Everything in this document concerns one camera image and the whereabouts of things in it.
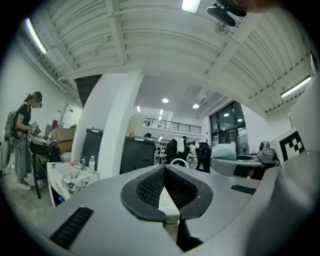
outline white sneaker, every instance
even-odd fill
[[[24,183],[18,183],[18,188],[22,190],[28,190],[28,191],[31,190],[31,187]]]

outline office chair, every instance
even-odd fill
[[[198,164],[196,166],[197,171],[210,173],[210,157],[211,157],[211,148],[208,143],[200,142],[199,148],[195,149],[196,157],[198,159]]]
[[[177,153],[177,142],[175,139],[173,139],[166,146],[166,151],[167,151],[166,163],[170,164],[174,159],[177,159],[177,158],[180,158],[186,161],[190,153],[190,147],[185,146],[183,152]],[[176,161],[175,164],[179,164],[180,166],[183,166],[183,167],[185,166],[185,163],[182,161]]]

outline gray pants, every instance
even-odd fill
[[[31,173],[31,159],[28,147],[28,135],[19,132],[20,139],[13,138],[12,144],[15,149],[14,169],[18,179],[27,178],[27,174]]]

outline ceiling light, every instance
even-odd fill
[[[291,89],[289,89],[288,91],[281,93],[281,98],[284,98],[286,96],[288,96],[289,94],[293,93],[294,91],[298,90],[300,87],[304,86],[306,83],[310,82],[311,77],[307,77],[306,79],[304,79],[303,81],[301,81],[300,83],[298,83],[297,85],[295,85],[294,87],[292,87]]]
[[[195,14],[198,11],[201,0],[183,0],[181,9]]]
[[[40,48],[41,52],[43,52],[43,54],[46,54],[47,51],[46,51],[45,47],[42,45],[42,43],[40,42],[40,40],[39,40],[39,38],[38,38],[35,30],[34,30],[34,27],[33,27],[32,24],[31,24],[30,19],[29,19],[29,18],[26,18],[25,23],[26,23],[26,26],[28,27],[28,29],[29,29],[29,31],[30,31],[30,33],[31,33],[34,41],[36,42],[36,44],[37,44],[38,47]]]

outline white bottle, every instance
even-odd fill
[[[95,170],[95,164],[96,164],[95,156],[92,155],[92,156],[91,156],[91,159],[90,159],[90,161],[89,161],[89,169],[90,169],[91,171],[94,171],[94,170]]]

